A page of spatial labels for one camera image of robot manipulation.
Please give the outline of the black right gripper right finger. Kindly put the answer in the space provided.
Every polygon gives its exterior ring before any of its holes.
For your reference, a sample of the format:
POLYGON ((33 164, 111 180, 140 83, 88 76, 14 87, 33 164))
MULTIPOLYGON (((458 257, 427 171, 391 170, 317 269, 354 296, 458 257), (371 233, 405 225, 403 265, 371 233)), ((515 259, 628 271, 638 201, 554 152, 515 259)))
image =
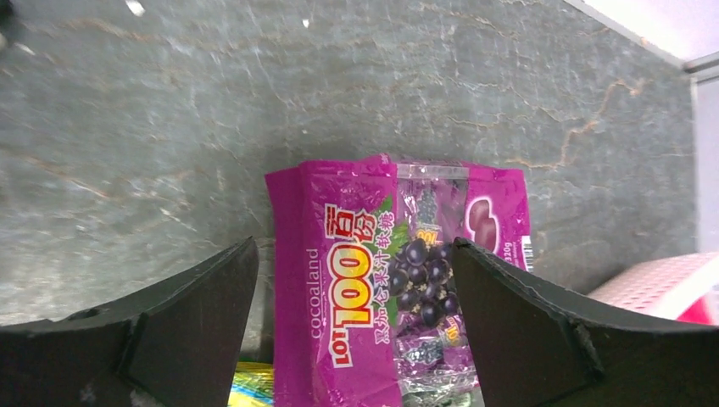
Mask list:
POLYGON ((452 261, 485 405, 717 405, 715 327, 603 304, 464 238, 452 261))

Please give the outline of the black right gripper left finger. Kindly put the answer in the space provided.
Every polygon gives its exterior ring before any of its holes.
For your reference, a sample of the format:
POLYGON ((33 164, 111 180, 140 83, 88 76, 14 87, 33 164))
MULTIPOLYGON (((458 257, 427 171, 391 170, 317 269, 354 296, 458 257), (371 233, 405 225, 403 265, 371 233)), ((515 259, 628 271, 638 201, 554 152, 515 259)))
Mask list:
POLYGON ((62 320, 3 326, 2 405, 226 405, 258 269, 249 238, 62 320))

